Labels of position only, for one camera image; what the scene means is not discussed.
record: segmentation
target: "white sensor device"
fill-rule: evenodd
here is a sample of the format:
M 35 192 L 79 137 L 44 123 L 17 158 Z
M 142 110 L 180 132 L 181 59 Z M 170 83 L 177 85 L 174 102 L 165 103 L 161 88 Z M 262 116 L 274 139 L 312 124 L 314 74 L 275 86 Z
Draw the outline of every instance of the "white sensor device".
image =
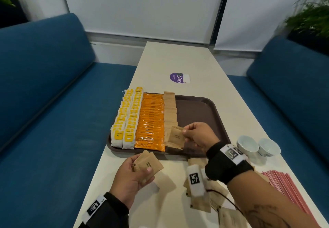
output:
M 206 178 L 203 176 L 206 175 L 203 169 L 203 173 L 200 170 L 199 165 L 191 165 L 187 167 L 187 179 L 190 185 L 191 194 L 193 197 L 203 197 L 206 193 L 204 180 Z

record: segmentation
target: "black planter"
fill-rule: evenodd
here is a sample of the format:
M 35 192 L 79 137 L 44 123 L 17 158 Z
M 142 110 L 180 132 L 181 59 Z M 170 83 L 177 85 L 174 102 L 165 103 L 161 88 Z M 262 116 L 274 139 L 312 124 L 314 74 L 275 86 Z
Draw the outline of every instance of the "black planter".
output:
M 317 36 L 312 31 L 291 31 L 288 39 L 329 56 L 329 38 Z
M 0 2 L 0 28 L 28 22 L 19 1 L 11 1 L 16 7 Z

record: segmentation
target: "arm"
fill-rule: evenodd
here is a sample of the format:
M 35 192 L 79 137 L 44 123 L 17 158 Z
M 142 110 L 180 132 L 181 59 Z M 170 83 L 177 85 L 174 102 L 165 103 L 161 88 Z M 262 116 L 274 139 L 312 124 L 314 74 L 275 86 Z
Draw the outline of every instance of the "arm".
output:
M 235 165 L 228 159 L 220 151 L 225 144 L 207 124 L 195 122 L 184 129 L 187 139 L 207 153 L 207 176 L 227 185 L 253 228 L 319 227 L 309 215 L 257 175 L 246 161 Z
M 134 203 L 137 192 L 154 180 L 152 176 L 142 183 L 152 173 L 152 168 L 133 172 L 132 165 L 141 154 L 126 159 L 119 167 L 109 192 L 105 193 L 106 201 L 95 211 L 85 225 L 79 228 L 128 228 L 128 214 Z

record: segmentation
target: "black cable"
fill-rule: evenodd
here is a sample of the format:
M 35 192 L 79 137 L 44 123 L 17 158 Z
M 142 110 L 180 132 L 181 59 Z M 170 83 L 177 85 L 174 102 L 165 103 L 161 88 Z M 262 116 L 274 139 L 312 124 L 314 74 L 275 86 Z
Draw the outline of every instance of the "black cable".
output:
M 244 214 L 243 214 L 243 212 L 239 209 L 239 207 L 237 207 L 232 201 L 230 201 L 229 199 L 228 199 L 228 197 L 226 197 L 223 193 L 221 193 L 221 192 L 218 192 L 218 191 L 216 191 L 216 190 L 212 190 L 212 189 L 209 189 L 209 190 L 206 190 L 207 192 L 211 192 L 211 191 L 213 191 L 213 192 L 215 192 L 215 193 L 218 193 L 218 194 L 220 194 L 220 195 L 222 195 L 224 198 L 226 198 L 232 205 L 234 205 L 234 207 L 239 211 L 239 212 L 241 212 L 241 214 L 244 216 Z

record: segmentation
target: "black sleeve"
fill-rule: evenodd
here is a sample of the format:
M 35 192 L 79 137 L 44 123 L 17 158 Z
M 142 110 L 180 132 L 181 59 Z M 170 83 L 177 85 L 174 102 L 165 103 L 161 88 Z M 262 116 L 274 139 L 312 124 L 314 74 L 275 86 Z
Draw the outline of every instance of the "black sleeve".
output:
M 205 167 L 206 175 L 211 180 L 219 180 L 228 184 L 235 176 L 253 170 L 254 168 L 245 160 L 238 165 L 234 164 L 220 151 L 226 144 L 218 142 L 207 151 L 208 164 Z
M 105 201 L 87 222 L 79 228 L 128 228 L 129 209 L 111 193 L 105 193 Z

